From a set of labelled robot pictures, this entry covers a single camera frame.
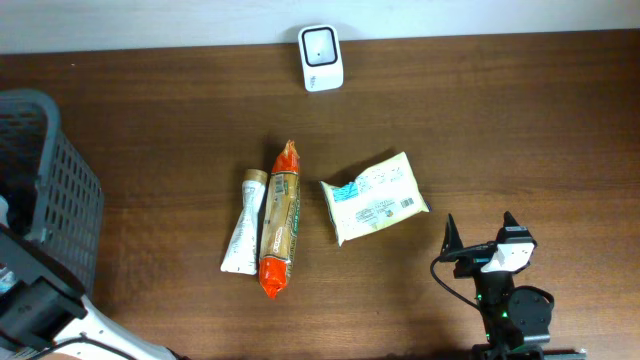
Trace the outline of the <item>white tube with tan cap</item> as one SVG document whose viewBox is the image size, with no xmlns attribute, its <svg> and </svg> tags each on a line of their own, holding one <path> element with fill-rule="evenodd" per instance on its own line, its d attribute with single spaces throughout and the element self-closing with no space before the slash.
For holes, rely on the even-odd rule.
<svg viewBox="0 0 640 360">
<path fill-rule="evenodd" d="M 259 212 L 266 183 L 266 172 L 258 169 L 245 171 L 241 186 L 242 211 L 220 266 L 222 272 L 251 276 L 257 273 Z"/>
</svg>

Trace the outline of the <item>yellow snack bag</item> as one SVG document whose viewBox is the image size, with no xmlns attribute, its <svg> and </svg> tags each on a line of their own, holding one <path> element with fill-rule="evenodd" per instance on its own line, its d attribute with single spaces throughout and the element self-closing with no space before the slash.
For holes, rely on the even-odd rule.
<svg viewBox="0 0 640 360">
<path fill-rule="evenodd" d="M 339 244 L 430 211 L 404 152 L 368 167 L 346 185 L 322 182 L 321 187 Z"/>
</svg>

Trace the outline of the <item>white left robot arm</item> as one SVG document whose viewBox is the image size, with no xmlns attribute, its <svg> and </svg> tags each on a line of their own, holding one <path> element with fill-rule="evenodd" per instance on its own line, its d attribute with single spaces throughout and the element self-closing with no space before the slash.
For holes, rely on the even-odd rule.
<svg viewBox="0 0 640 360">
<path fill-rule="evenodd" d="M 1 264 L 15 282 L 1 294 L 1 357 L 44 359 L 179 359 L 101 313 L 62 264 L 7 226 L 1 201 Z"/>
</svg>

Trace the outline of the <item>orange biscuit pack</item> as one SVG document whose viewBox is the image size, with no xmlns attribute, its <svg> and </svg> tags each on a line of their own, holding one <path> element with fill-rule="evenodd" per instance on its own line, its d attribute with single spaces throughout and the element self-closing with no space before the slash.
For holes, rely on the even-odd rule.
<svg viewBox="0 0 640 360">
<path fill-rule="evenodd" d="M 270 174 L 259 254 L 259 283 L 275 299 L 290 281 L 299 233 L 300 156 L 289 140 Z"/>
</svg>

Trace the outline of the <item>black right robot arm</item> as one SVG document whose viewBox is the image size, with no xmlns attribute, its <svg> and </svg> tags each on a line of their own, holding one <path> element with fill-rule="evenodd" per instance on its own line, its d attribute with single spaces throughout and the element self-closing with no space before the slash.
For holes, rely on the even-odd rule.
<svg viewBox="0 0 640 360">
<path fill-rule="evenodd" d="M 486 342 L 476 344 L 470 357 L 492 359 L 585 359 L 576 350 L 546 352 L 549 326 L 555 307 L 554 296 L 533 286 L 516 286 L 513 277 L 530 265 L 537 242 L 527 227 L 510 212 L 503 215 L 503 226 L 496 239 L 466 247 L 449 216 L 440 254 L 431 262 L 433 279 L 447 292 L 474 308 L 482 317 Z M 470 300 L 441 280 L 435 271 L 439 263 L 452 263 L 456 279 L 471 278 L 475 298 Z"/>
</svg>

